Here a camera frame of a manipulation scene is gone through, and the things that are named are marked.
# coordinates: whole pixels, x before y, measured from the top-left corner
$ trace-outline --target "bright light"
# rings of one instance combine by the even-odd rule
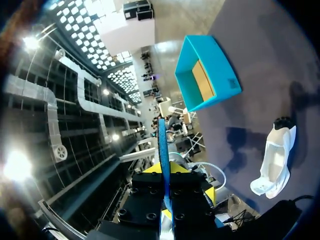
[[[114,141],[118,141],[119,140],[119,135],[118,134],[113,134],[112,135],[112,139],[114,140]]]
[[[35,38],[35,37],[32,37],[32,36],[29,36],[29,37],[25,37],[23,39],[24,41],[24,44],[25,46],[28,48],[28,49],[37,49],[39,47],[39,41]]]
[[[31,176],[31,168],[31,163],[23,153],[13,151],[4,165],[3,174],[11,180],[21,182]]]
[[[110,92],[107,89],[104,89],[103,94],[108,96],[110,94]]]

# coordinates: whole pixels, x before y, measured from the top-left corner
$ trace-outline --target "white sneaker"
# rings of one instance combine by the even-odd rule
[[[268,199],[272,199],[286,186],[290,177],[288,157],[295,143],[296,130],[297,127],[289,117],[278,118],[274,122],[266,138],[261,177],[250,183],[255,194],[265,194]]]

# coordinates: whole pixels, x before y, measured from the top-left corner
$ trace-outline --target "table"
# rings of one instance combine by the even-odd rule
[[[320,70],[316,53],[291,16],[271,0],[226,0],[209,34],[226,53],[243,92],[197,112],[208,161],[226,174],[226,187],[263,214],[282,199],[318,192]],[[273,199],[255,195],[273,121],[292,116],[296,142],[288,184]],[[213,175],[222,182],[217,172]],[[311,200],[297,206],[306,210]]]

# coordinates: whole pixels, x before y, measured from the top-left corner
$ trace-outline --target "chair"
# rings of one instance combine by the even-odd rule
[[[169,107],[172,106],[172,102],[171,102],[171,99],[169,97],[165,97],[166,100],[163,101],[163,102],[160,102],[159,103],[159,109],[160,109],[160,113],[161,113],[161,116],[164,118],[165,116],[168,116],[171,114],[171,112],[169,111]]]

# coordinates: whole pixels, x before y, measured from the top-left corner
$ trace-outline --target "person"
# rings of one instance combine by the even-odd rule
[[[173,128],[173,130],[175,130],[175,129],[179,130],[179,129],[182,129],[181,123],[182,123],[182,121],[178,118],[178,116],[170,115],[170,117],[168,117],[168,121],[167,121],[165,127],[167,130],[169,130],[171,128]]]

